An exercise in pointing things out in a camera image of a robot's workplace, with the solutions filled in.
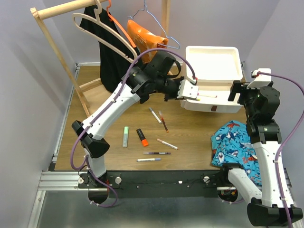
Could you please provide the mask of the brown top drawer pull tab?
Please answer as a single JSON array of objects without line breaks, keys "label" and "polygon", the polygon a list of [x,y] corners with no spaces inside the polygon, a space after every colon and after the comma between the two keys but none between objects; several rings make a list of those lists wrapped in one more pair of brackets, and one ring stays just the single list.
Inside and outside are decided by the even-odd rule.
[{"label": "brown top drawer pull tab", "polygon": [[211,111],[215,112],[216,110],[217,110],[217,106],[216,105],[212,106]]}]

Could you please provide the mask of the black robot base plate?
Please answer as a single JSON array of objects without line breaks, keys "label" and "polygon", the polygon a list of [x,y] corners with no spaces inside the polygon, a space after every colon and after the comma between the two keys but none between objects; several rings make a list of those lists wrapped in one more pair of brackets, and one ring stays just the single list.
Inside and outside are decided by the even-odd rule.
[{"label": "black robot base plate", "polygon": [[205,197],[237,201],[238,192],[220,170],[107,171],[99,180],[89,172],[79,175],[78,187],[89,199]]}]

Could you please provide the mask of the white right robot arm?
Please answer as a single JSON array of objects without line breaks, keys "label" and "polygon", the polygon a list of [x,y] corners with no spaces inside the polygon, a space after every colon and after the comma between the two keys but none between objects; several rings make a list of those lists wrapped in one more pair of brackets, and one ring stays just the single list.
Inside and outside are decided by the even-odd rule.
[{"label": "white right robot arm", "polygon": [[253,226],[292,227],[303,218],[303,211],[294,205],[289,192],[280,152],[283,142],[278,124],[273,119],[279,105],[280,93],[272,83],[251,88],[248,83],[234,81],[229,101],[239,94],[247,116],[247,133],[257,155],[262,188],[247,176],[241,165],[224,164],[218,180],[224,186],[233,184],[247,203],[247,216]]}]

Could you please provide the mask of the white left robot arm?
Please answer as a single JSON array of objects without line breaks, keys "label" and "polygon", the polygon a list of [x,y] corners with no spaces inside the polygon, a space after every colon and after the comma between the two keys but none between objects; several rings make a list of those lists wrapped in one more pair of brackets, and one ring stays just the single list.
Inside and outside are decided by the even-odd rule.
[{"label": "white left robot arm", "polygon": [[90,171],[89,182],[96,188],[105,183],[105,153],[110,145],[104,136],[111,125],[133,104],[146,102],[151,94],[164,94],[164,100],[177,99],[179,87],[183,78],[168,74],[177,53],[155,48],[152,61],[140,68],[132,63],[121,82],[110,97],[88,118],[83,121],[74,121],[72,128],[77,134],[77,140],[72,147],[74,151],[78,144],[85,150],[85,160],[74,170],[81,170],[85,165]]}]

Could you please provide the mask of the white marker pink cap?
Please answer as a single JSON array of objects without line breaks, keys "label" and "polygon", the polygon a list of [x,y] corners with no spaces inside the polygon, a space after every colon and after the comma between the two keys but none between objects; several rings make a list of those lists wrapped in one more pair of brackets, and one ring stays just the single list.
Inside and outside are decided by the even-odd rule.
[{"label": "white marker pink cap", "polygon": [[205,95],[205,94],[198,94],[198,96],[202,96],[202,97],[209,97],[209,98],[217,98],[217,95]]}]

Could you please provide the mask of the white three-drawer organizer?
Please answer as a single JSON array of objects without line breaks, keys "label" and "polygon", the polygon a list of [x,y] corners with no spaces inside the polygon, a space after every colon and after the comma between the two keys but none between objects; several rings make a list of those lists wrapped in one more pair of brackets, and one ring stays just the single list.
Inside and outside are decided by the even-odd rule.
[{"label": "white three-drawer organizer", "polygon": [[185,49],[186,60],[192,66],[198,94],[217,95],[217,98],[197,96],[200,101],[183,99],[182,108],[191,111],[212,112],[212,106],[217,110],[213,113],[237,113],[239,95],[233,102],[228,101],[233,81],[243,79],[239,51],[236,47],[188,46]]}]

